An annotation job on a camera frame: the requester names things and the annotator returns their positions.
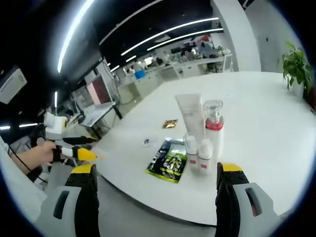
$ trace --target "cable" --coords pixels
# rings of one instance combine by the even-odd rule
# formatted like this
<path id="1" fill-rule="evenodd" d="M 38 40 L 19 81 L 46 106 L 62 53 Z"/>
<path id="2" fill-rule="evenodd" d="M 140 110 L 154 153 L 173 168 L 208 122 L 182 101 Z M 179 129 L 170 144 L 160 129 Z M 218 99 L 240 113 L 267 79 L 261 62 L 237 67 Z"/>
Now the cable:
<path id="1" fill-rule="evenodd" d="M 19 159 L 19 161 L 20 161 L 22 164 L 24 164 L 24 166 L 31 172 L 32 170 L 31 170 L 30 168 L 28 168 L 28 166 L 18 157 L 18 155 L 15 153 L 15 151 L 12 149 L 12 147 L 11 147 L 9 144 L 8 144 L 8 146 L 9 146 L 9 148 L 11 149 L 11 151 L 13 152 L 13 154 Z M 48 182 L 47 182 L 46 180 L 41 179 L 39 176 L 38 176 L 38 178 L 39 178 L 40 180 L 42 180 L 43 182 L 45 182 L 45 183 L 48 184 Z"/>

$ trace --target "bottle cap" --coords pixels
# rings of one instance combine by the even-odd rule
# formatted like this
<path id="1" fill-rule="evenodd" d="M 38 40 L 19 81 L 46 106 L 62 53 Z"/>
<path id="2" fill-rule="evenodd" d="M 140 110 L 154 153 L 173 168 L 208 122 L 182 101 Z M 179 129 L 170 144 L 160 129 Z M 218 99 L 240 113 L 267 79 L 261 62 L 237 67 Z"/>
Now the bottle cap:
<path id="1" fill-rule="evenodd" d="M 198 148 L 198 156 L 201 159 L 211 159 L 213 155 L 213 144 L 209 139 L 203 139 Z"/>
<path id="2" fill-rule="evenodd" d="M 186 135 L 184 145 L 186 147 L 187 154 L 196 155 L 198 154 L 198 142 L 193 135 Z"/>

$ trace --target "white tube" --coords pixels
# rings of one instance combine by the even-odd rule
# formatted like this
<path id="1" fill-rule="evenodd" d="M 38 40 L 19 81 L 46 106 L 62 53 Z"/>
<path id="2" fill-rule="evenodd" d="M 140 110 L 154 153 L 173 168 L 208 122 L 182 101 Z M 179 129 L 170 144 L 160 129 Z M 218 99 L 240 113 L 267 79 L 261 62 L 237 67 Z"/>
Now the white tube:
<path id="1" fill-rule="evenodd" d="M 181 110 L 184 123 L 190 135 L 198 141 L 205 137 L 202 97 L 200 94 L 184 94 L 175 96 Z"/>

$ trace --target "green leaves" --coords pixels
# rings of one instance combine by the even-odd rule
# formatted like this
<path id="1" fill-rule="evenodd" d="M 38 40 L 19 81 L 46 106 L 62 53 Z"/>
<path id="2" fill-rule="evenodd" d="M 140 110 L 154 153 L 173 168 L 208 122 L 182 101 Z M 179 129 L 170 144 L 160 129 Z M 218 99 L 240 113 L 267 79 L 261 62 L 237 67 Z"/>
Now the green leaves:
<path id="1" fill-rule="evenodd" d="M 295 46 L 286 42 L 291 48 L 290 53 L 282 54 L 281 62 L 283 62 L 283 78 L 287 82 L 287 89 L 293 85 L 296 80 L 298 84 L 304 83 L 307 92 L 312 88 L 312 67 L 305 58 L 302 48 L 296 49 Z"/>

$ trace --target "white table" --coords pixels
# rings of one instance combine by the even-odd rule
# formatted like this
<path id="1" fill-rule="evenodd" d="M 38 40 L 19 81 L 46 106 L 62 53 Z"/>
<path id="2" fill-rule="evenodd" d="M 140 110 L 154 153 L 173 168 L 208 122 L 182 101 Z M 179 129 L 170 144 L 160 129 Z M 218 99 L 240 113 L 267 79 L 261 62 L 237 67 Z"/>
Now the white table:
<path id="1" fill-rule="evenodd" d="M 221 73 L 164 83 L 98 143 L 95 153 L 107 157 L 97 161 L 98 171 L 153 209 L 216 225 L 216 167 L 212 177 L 196 177 L 186 166 L 178 184 L 145 173 L 164 137 L 182 138 L 186 132 L 174 95 L 197 92 L 204 101 L 224 102 L 222 161 L 241 166 L 248 180 L 273 199 L 277 214 L 291 209 L 313 166 L 316 119 L 277 73 Z M 166 119 L 178 119 L 176 128 L 162 129 Z M 144 148 L 147 136 L 157 137 L 157 142 Z"/>

